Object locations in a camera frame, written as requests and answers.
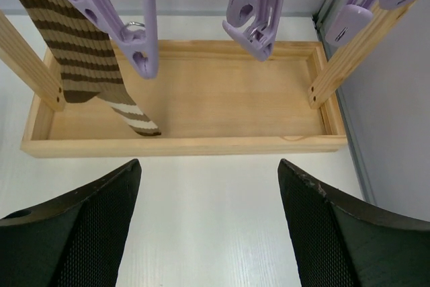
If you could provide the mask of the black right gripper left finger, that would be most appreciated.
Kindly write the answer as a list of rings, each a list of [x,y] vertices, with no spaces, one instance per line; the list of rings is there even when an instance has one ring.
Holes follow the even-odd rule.
[[[142,169],[103,177],[1,219],[2,286],[115,286]]]

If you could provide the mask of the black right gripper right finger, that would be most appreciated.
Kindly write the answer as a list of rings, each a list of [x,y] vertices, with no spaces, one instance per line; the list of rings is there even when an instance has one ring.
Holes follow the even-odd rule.
[[[429,285],[429,222],[378,208],[286,159],[277,174],[302,286]]]

